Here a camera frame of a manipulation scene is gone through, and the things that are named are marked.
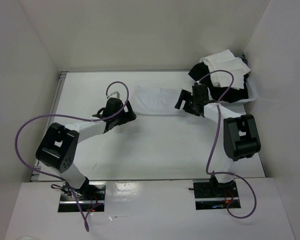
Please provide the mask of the black skirt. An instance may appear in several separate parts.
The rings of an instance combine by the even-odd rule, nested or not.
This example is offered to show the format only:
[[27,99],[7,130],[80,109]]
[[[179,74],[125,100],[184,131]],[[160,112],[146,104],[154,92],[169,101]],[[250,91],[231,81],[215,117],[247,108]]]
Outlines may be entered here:
[[[188,75],[194,80],[198,81],[201,78],[203,78],[205,75],[209,74],[209,68],[206,66],[203,62],[196,64],[195,66],[192,67],[192,69],[189,71]],[[227,83],[225,84],[225,87],[220,87],[220,86],[214,86],[212,83],[213,77],[217,77],[217,75],[220,74],[222,77],[226,77]],[[243,76],[243,89],[235,89],[232,85],[232,87],[228,90],[228,92],[223,96],[222,100],[224,102],[228,103],[234,103],[239,100],[245,100],[249,98],[249,93],[247,90],[247,79],[249,77],[249,74],[245,74]],[[225,72],[216,72],[208,75],[206,78],[202,79],[200,81],[201,84],[204,84],[208,87],[210,95],[212,99],[218,100],[220,96],[226,91],[227,87],[231,83],[231,76],[228,73]]]

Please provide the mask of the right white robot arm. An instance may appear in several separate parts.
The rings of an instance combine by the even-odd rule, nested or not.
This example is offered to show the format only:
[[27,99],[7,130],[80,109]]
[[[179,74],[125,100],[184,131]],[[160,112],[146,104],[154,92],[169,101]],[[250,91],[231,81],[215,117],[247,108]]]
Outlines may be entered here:
[[221,196],[226,183],[237,177],[238,161],[250,159],[261,150],[256,121],[251,114],[240,114],[210,100],[204,84],[194,84],[192,91],[181,90],[175,108],[216,123],[216,134],[205,172],[216,178],[209,192]]

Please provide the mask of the light white skirt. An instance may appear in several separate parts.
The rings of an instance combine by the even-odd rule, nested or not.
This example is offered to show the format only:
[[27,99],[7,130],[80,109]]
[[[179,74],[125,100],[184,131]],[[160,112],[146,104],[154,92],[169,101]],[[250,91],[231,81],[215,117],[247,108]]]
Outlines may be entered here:
[[143,87],[136,85],[130,104],[137,115],[181,117],[184,112],[175,108],[181,88]]

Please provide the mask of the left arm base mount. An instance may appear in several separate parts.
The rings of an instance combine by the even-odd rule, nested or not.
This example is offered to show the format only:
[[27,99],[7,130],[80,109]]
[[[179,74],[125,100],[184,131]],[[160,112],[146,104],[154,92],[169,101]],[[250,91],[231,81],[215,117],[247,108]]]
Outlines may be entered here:
[[[78,203],[84,213],[88,211],[103,212],[105,209],[106,183],[91,181],[92,191],[84,195],[74,190]],[[60,199],[58,205],[59,213],[79,212],[79,207],[71,190],[63,184],[52,184],[50,186],[54,190],[60,191]]]

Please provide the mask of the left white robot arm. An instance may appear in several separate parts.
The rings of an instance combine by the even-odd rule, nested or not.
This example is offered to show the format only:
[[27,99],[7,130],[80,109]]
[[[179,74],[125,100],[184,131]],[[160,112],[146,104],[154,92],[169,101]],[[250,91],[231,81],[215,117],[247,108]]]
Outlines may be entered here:
[[103,135],[116,126],[137,118],[129,101],[110,97],[106,106],[91,120],[62,125],[52,123],[45,133],[36,153],[37,160],[52,168],[71,187],[71,193],[83,200],[90,193],[89,179],[75,166],[77,145],[94,136]]

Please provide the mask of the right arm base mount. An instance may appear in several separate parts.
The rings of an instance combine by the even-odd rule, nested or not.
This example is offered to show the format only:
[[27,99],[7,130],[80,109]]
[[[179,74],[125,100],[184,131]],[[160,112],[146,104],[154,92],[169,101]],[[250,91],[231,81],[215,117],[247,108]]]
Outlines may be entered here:
[[196,210],[220,210],[241,208],[237,185],[234,180],[219,183],[215,176],[205,180],[195,180],[188,190],[194,195]]

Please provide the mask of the white plastic laundry basket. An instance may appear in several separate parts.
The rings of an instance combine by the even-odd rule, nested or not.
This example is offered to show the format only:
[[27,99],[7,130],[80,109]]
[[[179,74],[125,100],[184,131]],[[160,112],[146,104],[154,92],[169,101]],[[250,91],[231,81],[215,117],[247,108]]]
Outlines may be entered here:
[[254,83],[253,81],[250,79],[250,74],[249,74],[249,77],[247,78],[247,81],[246,81],[246,87],[247,87],[247,91],[248,91],[248,95],[249,95],[249,98],[248,99],[242,99],[242,100],[239,100],[239,101],[236,101],[236,102],[233,102],[233,103],[229,103],[229,102],[226,102],[226,103],[229,103],[229,104],[245,104],[245,103],[248,103],[248,102],[252,102],[252,101],[255,101],[257,99],[257,90],[256,90],[256,87],[254,86]]

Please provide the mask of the cream white skirt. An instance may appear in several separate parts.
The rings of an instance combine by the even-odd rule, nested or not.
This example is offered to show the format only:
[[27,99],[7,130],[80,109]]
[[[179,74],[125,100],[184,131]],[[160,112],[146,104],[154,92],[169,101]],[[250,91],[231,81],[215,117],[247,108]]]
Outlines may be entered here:
[[[251,71],[248,65],[240,57],[235,57],[229,49],[202,57],[199,63],[204,63],[209,72],[225,70],[232,73],[234,81],[231,87],[235,90],[244,89],[244,76]],[[232,77],[223,71],[212,73],[210,79],[214,87],[220,88],[227,88],[232,82]]]

